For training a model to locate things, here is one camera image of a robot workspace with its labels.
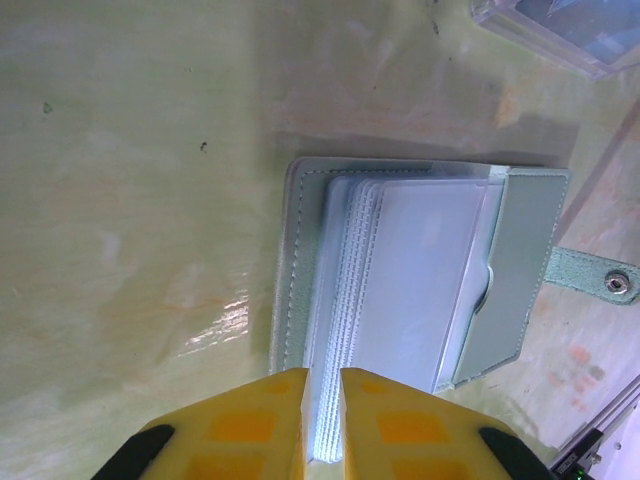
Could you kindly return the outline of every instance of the table surface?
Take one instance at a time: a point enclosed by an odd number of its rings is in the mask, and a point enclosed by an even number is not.
[[[266,374],[297,156],[568,167],[561,244],[640,262],[640,71],[592,82],[466,1],[8,1],[0,35],[3,478],[89,478]],[[549,461],[638,374],[638,313],[544,287],[521,358],[445,396]]]

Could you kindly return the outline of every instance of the wallet strap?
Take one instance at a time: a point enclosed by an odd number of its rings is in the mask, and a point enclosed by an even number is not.
[[[639,267],[562,247],[552,249],[544,281],[615,305],[640,298]]]

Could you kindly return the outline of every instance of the stitching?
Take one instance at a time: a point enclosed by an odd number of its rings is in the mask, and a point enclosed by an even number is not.
[[[302,196],[304,191],[304,179],[307,175],[316,175],[316,174],[347,174],[347,175],[357,175],[357,174],[378,174],[378,173],[427,173],[429,170],[425,169],[404,169],[404,170],[310,170],[308,172],[304,172],[300,176],[300,182],[298,183],[299,193],[298,193],[298,218],[296,220],[296,235],[293,243],[293,264],[291,270],[291,281],[289,282],[289,293],[288,293],[288,302],[287,302],[287,326],[285,329],[285,337],[284,337],[284,355],[283,355],[283,366],[286,368],[287,358],[289,356],[289,338],[291,337],[291,310],[293,308],[293,289],[296,280],[296,267],[298,266],[298,248],[300,246],[300,224],[302,221]]]
[[[527,307],[527,313],[525,314],[525,321],[522,324],[522,330],[520,331],[520,337],[518,338],[518,345],[516,347],[516,353],[513,357],[518,356],[518,352],[520,352],[520,349],[522,347],[522,343],[524,341],[524,332],[527,329],[527,325],[529,324],[529,315],[531,314],[531,309],[533,308],[533,304],[536,301],[536,297],[538,296],[538,291],[540,289],[540,285],[542,284],[542,279],[544,278],[544,273],[547,270],[547,261],[549,259],[549,255],[551,255],[551,248],[552,243],[553,243],[553,234],[556,231],[556,228],[558,226],[558,219],[560,218],[560,213],[562,212],[562,206],[564,205],[564,198],[567,195],[567,190],[569,187],[569,179],[567,177],[565,177],[564,180],[564,188],[562,189],[562,195],[560,196],[560,202],[558,202],[558,210],[556,211],[556,217],[553,221],[553,228],[551,229],[551,234],[549,235],[549,242],[547,243],[547,249],[545,251],[544,254],[544,258],[545,261],[542,263],[542,267],[540,268],[540,273],[538,274],[538,280],[536,281],[536,286],[533,290],[533,295],[531,296],[531,300],[529,301],[529,306]]]

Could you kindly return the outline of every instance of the dark spot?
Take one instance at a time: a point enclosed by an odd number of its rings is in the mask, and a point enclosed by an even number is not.
[[[605,371],[602,370],[600,367],[598,367],[597,365],[591,365],[589,367],[589,375],[591,375],[593,378],[595,378],[596,380],[600,381],[604,378],[604,376],[606,375]]]

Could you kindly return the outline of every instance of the transparent plastic box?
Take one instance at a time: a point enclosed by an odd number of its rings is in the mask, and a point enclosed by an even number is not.
[[[472,0],[471,14],[591,78],[640,64],[640,0]]]

